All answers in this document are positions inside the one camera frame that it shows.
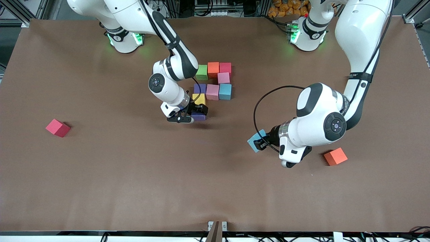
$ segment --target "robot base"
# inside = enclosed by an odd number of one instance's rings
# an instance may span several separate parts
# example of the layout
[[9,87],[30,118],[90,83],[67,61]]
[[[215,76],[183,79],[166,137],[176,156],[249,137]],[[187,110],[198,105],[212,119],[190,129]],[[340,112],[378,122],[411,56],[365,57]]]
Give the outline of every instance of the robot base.
[[313,51],[324,41],[326,32],[321,34],[317,39],[311,39],[303,30],[303,21],[305,20],[305,17],[300,17],[292,22],[292,24],[298,26],[298,30],[296,33],[289,35],[289,41],[303,51]]
[[135,51],[139,46],[143,45],[145,35],[129,32],[124,37],[124,39],[122,39],[122,41],[116,41],[115,39],[112,39],[110,36],[108,37],[109,37],[109,40],[111,41],[111,45],[118,52],[127,54]]

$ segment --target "black strap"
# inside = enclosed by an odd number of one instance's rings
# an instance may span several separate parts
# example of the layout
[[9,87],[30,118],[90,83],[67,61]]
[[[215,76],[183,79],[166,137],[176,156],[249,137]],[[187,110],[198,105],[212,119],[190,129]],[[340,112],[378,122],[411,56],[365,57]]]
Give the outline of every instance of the black strap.
[[303,21],[303,31],[307,35],[309,35],[309,38],[311,38],[312,40],[316,40],[326,31],[326,28],[321,30],[321,31],[316,32],[316,31],[309,29],[309,27],[306,24],[306,21]]
[[174,41],[172,41],[172,42],[170,42],[169,44],[167,44],[167,45],[165,45],[166,46],[166,48],[168,49],[168,50],[171,50],[171,49],[174,49],[174,48],[176,48],[178,45],[179,45],[179,42],[181,41],[181,38],[179,37],[179,35],[177,34],[176,35],[176,38],[175,38],[175,40]]
[[315,26],[315,27],[317,27],[317,28],[327,27],[327,26],[329,25],[329,23],[330,23],[330,22],[328,22],[328,23],[326,23],[326,24],[318,24],[318,23],[315,23],[314,21],[312,21],[312,19],[310,19],[310,17],[309,17],[309,16],[307,17],[307,20],[309,21],[309,23],[310,23],[312,26]]
[[175,72],[173,71],[172,64],[170,63],[170,57],[171,56],[169,56],[169,57],[166,58],[167,71],[169,72],[170,76],[173,78],[174,81],[180,81],[181,79],[179,79],[176,76]]
[[127,30],[123,30],[118,34],[113,34],[113,33],[107,33],[111,39],[113,39],[116,42],[122,42],[124,40],[124,37],[127,36],[130,32]]
[[114,29],[109,29],[109,28],[105,28],[105,27],[104,27],[104,29],[105,29],[107,32],[110,32],[110,33],[116,33],[116,32],[119,32],[119,31],[123,30],[123,28],[122,28],[121,26],[119,26],[119,27],[117,27],[117,28],[114,28]]
[[348,79],[358,79],[372,83],[373,75],[365,72],[351,72]]

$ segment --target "green cube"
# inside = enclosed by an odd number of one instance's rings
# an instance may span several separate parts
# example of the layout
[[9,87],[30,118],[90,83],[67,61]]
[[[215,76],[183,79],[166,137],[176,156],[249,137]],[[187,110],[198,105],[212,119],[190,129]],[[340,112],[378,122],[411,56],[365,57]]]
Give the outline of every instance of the green cube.
[[199,65],[199,70],[197,71],[196,79],[199,81],[208,80],[208,65]]

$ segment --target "pink cube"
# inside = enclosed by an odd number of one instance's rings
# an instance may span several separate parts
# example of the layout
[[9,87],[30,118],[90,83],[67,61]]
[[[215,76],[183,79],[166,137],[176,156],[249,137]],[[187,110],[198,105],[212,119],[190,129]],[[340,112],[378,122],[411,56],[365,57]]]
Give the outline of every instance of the pink cube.
[[230,84],[230,74],[228,72],[218,73],[218,84]]
[[218,98],[219,86],[208,84],[206,86],[206,98],[208,100],[219,100]]
[[227,72],[228,74],[230,74],[230,78],[231,78],[231,62],[220,62],[219,63],[219,72]]
[[53,119],[51,123],[48,124],[48,126],[46,127],[46,130],[56,136],[63,138],[67,134],[67,132],[69,132],[70,127],[56,119]]

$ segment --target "black cable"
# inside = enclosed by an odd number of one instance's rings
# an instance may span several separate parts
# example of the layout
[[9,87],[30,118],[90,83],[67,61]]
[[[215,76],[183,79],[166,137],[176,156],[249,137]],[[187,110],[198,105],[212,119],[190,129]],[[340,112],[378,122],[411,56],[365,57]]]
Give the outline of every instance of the black cable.
[[269,95],[269,94],[271,94],[272,92],[274,92],[274,91],[277,91],[277,90],[279,90],[279,89],[282,89],[282,88],[289,88],[289,87],[291,87],[291,88],[298,88],[298,89],[304,89],[304,87],[299,87],[299,86],[292,86],[292,85],[287,85],[287,86],[282,86],[282,87],[278,87],[278,88],[275,88],[275,89],[273,89],[273,90],[271,90],[270,92],[268,92],[268,93],[266,93],[265,95],[263,95],[261,98],[260,98],[260,100],[257,102],[257,104],[255,105],[255,108],[254,108],[254,115],[253,115],[253,118],[254,118],[254,127],[255,127],[255,130],[257,131],[257,133],[258,133],[258,135],[260,136],[260,138],[268,145],[268,146],[270,146],[274,151],[276,151],[276,152],[278,152],[279,153],[279,150],[277,150],[275,147],[273,147],[271,144],[269,144],[265,139],[263,139],[263,137],[261,136],[261,134],[260,134],[260,131],[258,130],[258,128],[257,128],[257,122],[255,121],[255,112],[257,111],[257,107],[258,107],[258,105],[260,104],[260,102],[263,100],[263,98],[265,98],[267,95]]
[[179,17],[179,13],[175,12],[174,10],[170,10],[170,8],[166,5],[165,0],[161,0],[161,2],[166,7],[166,10],[169,12],[170,18],[172,18],[172,16],[174,16],[176,18],[176,15],[178,15],[178,17]]
[[157,34],[157,36],[163,41],[164,45],[167,45],[166,41],[161,37],[160,32],[157,29],[157,26],[155,25],[155,23],[153,22],[152,18],[150,17],[150,14],[148,12],[148,10],[145,7],[145,3],[143,0],[139,0],[140,4],[142,5],[142,8],[145,9],[145,14],[148,17],[149,23],[151,24],[151,27],[154,29],[154,32]]
[[108,232],[104,232],[103,235],[101,236],[100,242],[107,242],[109,235],[111,235],[111,234],[109,234]]
[[278,25],[278,22],[277,22],[277,21],[275,21],[275,25],[276,25],[276,27],[278,27],[278,29],[279,29],[280,31],[282,31],[282,32],[284,32],[284,33],[286,33],[286,34],[289,34],[289,33],[290,33],[290,32],[288,32],[288,31],[283,30],[283,29]]
[[279,25],[284,25],[284,26],[286,26],[287,24],[286,23],[281,23],[281,22],[278,22],[278,21],[276,21],[276,20],[274,20],[274,19],[271,19],[269,16],[266,16],[266,15],[258,15],[257,17],[265,17],[267,20],[269,20],[270,22],[272,22],[272,23],[274,23],[274,24],[279,24]]
[[[366,73],[367,68],[369,68],[370,64],[372,63],[373,58],[375,57],[376,53],[378,53],[379,48],[381,47],[382,40],[384,40],[385,34],[387,33],[387,30],[388,30],[388,26],[389,26],[389,25],[390,25],[390,23],[391,23],[391,17],[393,16],[393,10],[394,10],[394,1],[393,1],[392,5],[391,5],[390,16],[388,17],[387,25],[385,26],[384,32],[383,32],[383,33],[382,33],[382,35],[381,35],[381,38],[380,38],[380,40],[379,40],[379,43],[378,43],[378,45],[376,46],[375,51],[373,52],[372,57],[371,57],[371,58],[370,58],[370,60],[369,60],[369,63],[367,63],[366,68],[364,68],[364,71],[363,71],[364,73]],[[362,81],[362,79],[360,79],[360,80],[358,81],[358,83],[357,83],[357,87],[360,85],[361,81]]]
[[199,97],[200,97],[200,95],[202,94],[202,88],[200,87],[200,84],[197,82],[197,80],[196,79],[194,79],[193,78],[193,80],[197,83],[197,85],[199,86],[199,95],[196,97],[196,99],[195,100],[193,100],[193,101],[191,101],[190,103],[194,103]]
[[415,232],[422,230],[422,229],[430,229],[430,226],[422,226],[422,227],[419,227],[419,228],[414,229],[412,231],[409,231],[409,233],[415,233]]
[[206,13],[204,13],[204,14],[196,13],[196,15],[200,16],[200,17],[204,17],[204,16],[206,16],[212,12],[213,7],[214,7],[214,2],[213,2],[213,0],[211,0],[210,3],[208,3],[208,9],[206,10]]
[[385,242],[390,242],[388,239],[386,239],[386,238],[384,238],[384,237],[382,237],[382,236],[379,236],[377,233],[372,233],[372,234],[375,234],[375,235],[376,235],[376,236],[378,236],[379,238],[383,239]]

